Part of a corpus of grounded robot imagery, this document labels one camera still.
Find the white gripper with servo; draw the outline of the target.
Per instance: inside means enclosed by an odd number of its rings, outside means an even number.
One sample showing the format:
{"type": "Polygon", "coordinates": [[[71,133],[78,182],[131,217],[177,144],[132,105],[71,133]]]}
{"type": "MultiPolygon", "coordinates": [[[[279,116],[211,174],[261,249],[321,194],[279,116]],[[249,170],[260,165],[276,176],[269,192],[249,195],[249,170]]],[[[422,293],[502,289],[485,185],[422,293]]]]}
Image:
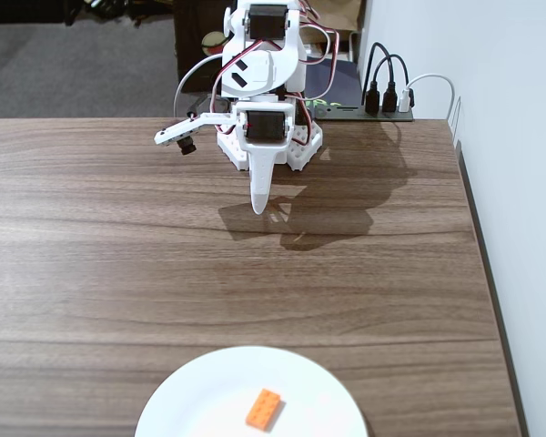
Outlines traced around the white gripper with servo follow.
{"type": "Polygon", "coordinates": [[[241,150],[248,154],[250,197],[254,212],[268,204],[273,169],[286,156],[295,127],[295,106],[288,101],[238,101],[235,133],[241,150]]]}

